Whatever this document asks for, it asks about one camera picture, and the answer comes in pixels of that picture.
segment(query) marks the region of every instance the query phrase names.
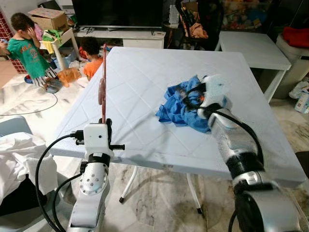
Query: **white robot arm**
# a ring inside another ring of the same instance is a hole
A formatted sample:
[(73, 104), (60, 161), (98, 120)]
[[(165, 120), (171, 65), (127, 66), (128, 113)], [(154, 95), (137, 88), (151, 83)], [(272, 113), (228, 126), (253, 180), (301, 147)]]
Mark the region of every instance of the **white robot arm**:
[(105, 215), (105, 199), (110, 191), (108, 168), (114, 149), (124, 145), (111, 145), (112, 121), (106, 124), (88, 124), (76, 144), (84, 144), (88, 159), (80, 179), (80, 192), (74, 205), (67, 232), (99, 232)]
[(263, 153), (253, 130), (223, 108), (219, 77), (205, 77), (203, 103), (198, 115), (208, 119), (220, 154), (228, 166), (235, 199), (235, 215), (243, 232), (299, 232), (293, 201), (272, 181), (263, 166)]

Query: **crumpled blue towel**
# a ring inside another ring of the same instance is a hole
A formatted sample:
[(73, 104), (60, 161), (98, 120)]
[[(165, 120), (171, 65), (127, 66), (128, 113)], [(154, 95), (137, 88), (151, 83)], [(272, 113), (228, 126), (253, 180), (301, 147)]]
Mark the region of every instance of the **crumpled blue towel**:
[[(181, 88), (188, 92), (198, 84), (200, 84), (200, 81), (196, 75), (189, 81), (182, 82), (176, 86), (168, 87), (164, 95), (167, 101), (164, 105), (160, 105), (158, 112), (155, 114), (159, 117), (159, 122), (173, 122), (176, 124), (176, 126), (190, 126), (202, 133), (210, 131), (210, 128), (207, 124), (208, 120), (200, 118), (197, 115), (197, 110), (187, 111), (186, 106), (182, 101), (182, 97), (177, 91), (179, 88)], [(200, 94), (196, 91), (193, 91), (189, 94), (189, 99), (192, 104), (198, 104), (199, 97)]]

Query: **boy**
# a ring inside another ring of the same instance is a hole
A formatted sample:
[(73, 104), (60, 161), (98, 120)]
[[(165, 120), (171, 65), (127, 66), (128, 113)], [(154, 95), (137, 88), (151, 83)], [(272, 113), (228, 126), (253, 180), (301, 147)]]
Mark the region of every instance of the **boy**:
[(36, 86), (43, 87), (49, 93), (56, 93), (57, 88), (51, 86), (50, 77), (57, 78), (46, 60), (40, 55), (40, 42), (34, 32), (34, 22), (23, 13), (11, 17), (11, 24), (16, 34), (9, 43), (0, 42), (2, 49), (11, 59), (19, 59)]
[(84, 67), (84, 74), (87, 76), (88, 81), (90, 81), (103, 62), (103, 58), (98, 56), (100, 45), (94, 37), (83, 37), (81, 46), (85, 51), (87, 59), (90, 60), (90, 63)]

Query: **white cloth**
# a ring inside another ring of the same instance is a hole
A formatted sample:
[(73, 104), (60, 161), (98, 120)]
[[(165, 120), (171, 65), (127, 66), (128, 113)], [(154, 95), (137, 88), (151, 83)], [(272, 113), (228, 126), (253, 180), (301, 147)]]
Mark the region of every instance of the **white cloth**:
[[(0, 204), (25, 180), (26, 174), (35, 184), (35, 169), (45, 149), (42, 139), (24, 132), (0, 138)], [(57, 187), (56, 170), (52, 155), (46, 155), (39, 172), (39, 188), (44, 195)]]

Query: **red stick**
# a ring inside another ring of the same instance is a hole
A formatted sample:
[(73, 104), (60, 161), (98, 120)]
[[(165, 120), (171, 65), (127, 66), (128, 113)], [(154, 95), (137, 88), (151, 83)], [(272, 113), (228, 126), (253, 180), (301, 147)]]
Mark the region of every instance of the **red stick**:
[(104, 61), (103, 61), (103, 80), (102, 80), (102, 123), (105, 124), (106, 117), (106, 44), (104, 49)]

